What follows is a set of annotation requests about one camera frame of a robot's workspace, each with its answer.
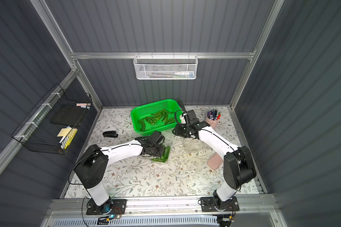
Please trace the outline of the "clear pepper container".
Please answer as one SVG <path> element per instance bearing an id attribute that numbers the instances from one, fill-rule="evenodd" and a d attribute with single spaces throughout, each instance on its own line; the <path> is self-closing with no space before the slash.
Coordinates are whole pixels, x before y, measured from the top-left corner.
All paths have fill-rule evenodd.
<path id="1" fill-rule="evenodd" d="M 171 147 L 167 146 L 164 148 L 163 154 L 161 155 L 160 158 L 155 158 L 155 159 L 151 159 L 151 161 L 154 162 L 162 162 L 165 163 L 167 162 L 168 158 L 169 158 L 169 153 L 170 153 Z"/>

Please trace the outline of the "green plastic basket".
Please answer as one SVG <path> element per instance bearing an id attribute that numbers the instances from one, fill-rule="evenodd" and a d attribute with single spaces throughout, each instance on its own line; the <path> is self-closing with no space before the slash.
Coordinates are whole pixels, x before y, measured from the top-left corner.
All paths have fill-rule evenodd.
<path id="1" fill-rule="evenodd" d="M 154 131 L 173 129 L 177 124 L 175 117 L 180 115 L 181 108 L 174 99 L 136 107 L 130 114 L 134 131 L 142 136 L 151 135 Z"/>

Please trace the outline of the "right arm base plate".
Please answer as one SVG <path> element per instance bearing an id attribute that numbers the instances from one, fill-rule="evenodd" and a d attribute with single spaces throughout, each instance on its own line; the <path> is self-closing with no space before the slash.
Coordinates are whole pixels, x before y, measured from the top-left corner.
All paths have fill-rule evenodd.
<path id="1" fill-rule="evenodd" d="M 203 212 L 236 212 L 240 210 L 238 200 L 235 196 L 227 201 L 221 201 L 214 197 L 201 197 L 198 200 Z"/>

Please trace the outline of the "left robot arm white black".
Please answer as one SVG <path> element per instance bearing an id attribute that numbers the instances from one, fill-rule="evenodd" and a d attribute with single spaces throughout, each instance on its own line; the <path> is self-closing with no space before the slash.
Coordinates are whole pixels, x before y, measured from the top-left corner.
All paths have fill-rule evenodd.
<path id="1" fill-rule="evenodd" d="M 73 171 L 96 206 L 110 205 L 111 198 L 102 181 L 107 166 L 136 156 L 161 158 L 165 153 L 164 140 L 161 132 L 154 131 L 150 136 L 137 137 L 112 147 L 91 145 L 75 164 Z"/>

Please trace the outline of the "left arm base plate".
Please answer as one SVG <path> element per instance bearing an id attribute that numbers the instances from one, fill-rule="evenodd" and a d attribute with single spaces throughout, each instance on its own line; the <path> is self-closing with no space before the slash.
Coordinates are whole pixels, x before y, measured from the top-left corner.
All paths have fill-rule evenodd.
<path id="1" fill-rule="evenodd" d="M 123 215 L 125 214 L 127 200 L 108 199 L 104 204 L 98 206 L 93 199 L 86 205 L 86 215 Z"/>

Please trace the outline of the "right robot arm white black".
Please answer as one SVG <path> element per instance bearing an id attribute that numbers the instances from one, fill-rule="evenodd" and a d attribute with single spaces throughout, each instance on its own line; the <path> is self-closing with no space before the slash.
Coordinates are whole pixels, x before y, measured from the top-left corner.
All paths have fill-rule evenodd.
<path id="1" fill-rule="evenodd" d="M 193 110 L 177 111 L 172 133 L 183 138 L 198 139 L 210 146 L 223 161 L 224 182 L 213 193 L 215 208 L 222 209 L 245 183 L 253 180 L 257 171 L 248 147 L 239 147 L 219 135 L 207 122 L 199 121 Z"/>

